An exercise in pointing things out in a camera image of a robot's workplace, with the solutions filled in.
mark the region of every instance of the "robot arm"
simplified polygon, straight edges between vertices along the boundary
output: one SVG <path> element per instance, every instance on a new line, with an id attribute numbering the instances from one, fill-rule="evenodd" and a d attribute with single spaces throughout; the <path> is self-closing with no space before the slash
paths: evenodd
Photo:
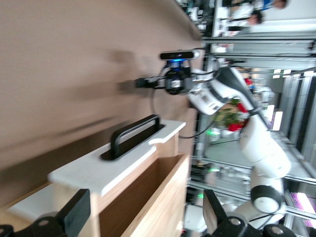
<path id="1" fill-rule="evenodd" d="M 266 224 L 272 224 L 284 216 L 284 193 L 282 178 L 291 169 L 291 163 L 278 143 L 271 137 L 261 110 L 244 82 L 241 74 L 235 68 L 222 68 L 221 74 L 212 80 L 207 92 L 191 94 L 189 98 L 196 103 L 198 98 L 205 113 L 210 112 L 210 103 L 203 103 L 202 96 L 210 95 L 212 100 L 221 106 L 223 98 L 238 97 L 248 110 L 250 117 L 243 133 L 240 135 L 240 149 L 245 157 L 253 164 L 251 175 L 251 200 L 239 206 L 234 213 L 245 217 L 254 228 L 260 229 Z"/>
<path id="2" fill-rule="evenodd" d="M 281 178 L 291 169 L 283 149 L 271 137 L 266 120 L 253 100 L 242 75 L 230 67 L 220 73 L 206 73 L 185 67 L 184 62 L 196 58 L 196 52 L 164 52 L 160 55 L 170 70 L 162 77 L 138 79 L 136 87 L 165 89 L 169 94 L 186 94 L 192 104 L 204 114 L 212 115 L 230 99 L 238 97 L 250 117 L 240 136 L 240 149 L 253 164 L 251 200 L 234 213 L 245 217 L 254 228 L 275 223 L 284 216 L 284 193 Z"/>

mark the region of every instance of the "wooden panel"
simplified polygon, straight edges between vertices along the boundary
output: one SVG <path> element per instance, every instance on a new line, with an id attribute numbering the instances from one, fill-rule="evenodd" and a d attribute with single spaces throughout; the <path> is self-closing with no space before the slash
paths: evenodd
<path id="1" fill-rule="evenodd" d="M 183 155 L 180 158 L 155 194 L 126 229 L 123 237 L 176 237 L 180 235 L 189 156 Z"/>
<path id="2" fill-rule="evenodd" d="M 161 51 L 200 46 L 174 0 L 19 3 L 0 5 L 3 167 L 148 115 L 148 90 L 128 82 L 157 75 Z M 167 119 L 181 115 L 169 111 L 183 99 L 156 98 Z"/>
<path id="3" fill-rule="evenodd" d="M 161 182 L 164 181 L 164 179 L 169 175 L 169 173 L 172 171 L 174 166 L 179 162 L 178 157 L 163 157 L 159 158 L 158 165 L 159 165 L 159 180 Z"/>
<path id="4" fill-rule="evenodd" d="M 98 198 L 98 213 L 101 213 L 113 200 L 115 200 L 130 184 L 132 184 L 146 169 L 158 158 L 158 152 L 153 153 L 130 175 L 126 176 L 119 184 L 107 194 Z"/>
<path id="5" fill-rule="evenodd" d="M 139 178 L 100 213 L 102 237 L 119 237 L 159 186 L 158 162 L 155 161 Z"/>
<path id="6" fill-rule="evenodd" d="M 170 138 L 166 143 L 156 144 L 159 157 L 174 157 L 178 155 L 179 133 Z"/>

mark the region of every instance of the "black handle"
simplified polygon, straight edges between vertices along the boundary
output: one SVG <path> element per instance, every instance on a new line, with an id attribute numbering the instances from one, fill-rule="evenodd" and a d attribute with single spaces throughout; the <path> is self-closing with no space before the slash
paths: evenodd
<path id="1" fill-rule="evenodd" d="M 41 217 L 17 232 L 0 225 L 0 237 L 77 237 L 90 213 L 90 191 L 80 189 L 55 217 Z"/>
<path id="2" fill-rule="evenodd" d="M 151 121 L 155 122 L 155 128 L 158 131 L 159 125 L 160 125 L 160 118 L 159 115 L 150 115 L 146 118 L 143 118 L 137 122 L 134 122 L 128 126 L 125 126 L 123 128 L 120 128 L 119 130 L 116 130 L 111 137 L 111 153 L 114 158 L 118 158 L 120 156 L 119 152 L 119 140 L 122 136 L 150 123 Z"/>

